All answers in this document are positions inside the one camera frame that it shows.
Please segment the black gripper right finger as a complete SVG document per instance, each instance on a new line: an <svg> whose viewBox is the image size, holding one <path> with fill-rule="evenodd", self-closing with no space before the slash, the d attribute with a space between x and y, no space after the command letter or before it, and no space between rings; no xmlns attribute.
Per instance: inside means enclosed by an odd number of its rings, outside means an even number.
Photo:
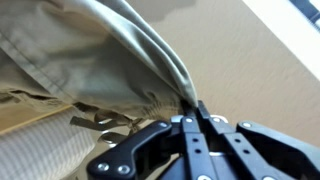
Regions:
<svg viewBox="0 0 320 180"><path fill-rule="evenodd" d="M215 159L226 162L214 164L219 180L229 175L237 180L284 180L284 174L272 167L243 134L221 117L212 117L202 101L196 113L209 150L222 153Z"/></svg>

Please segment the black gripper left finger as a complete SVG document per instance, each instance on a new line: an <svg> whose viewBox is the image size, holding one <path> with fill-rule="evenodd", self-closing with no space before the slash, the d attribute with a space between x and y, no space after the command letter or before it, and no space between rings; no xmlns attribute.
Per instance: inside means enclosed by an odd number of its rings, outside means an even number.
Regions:
<svg viewBox="0 0 320 180"><path fill-rule="evenodd" d="M188 178L190 180L217 180L218 176L209 155L206 139L209 115L207 112L201 112L203 103L200 103L198 108L192 107L186 101L182 101L181 105L184 116L180 124Z"/></svg>

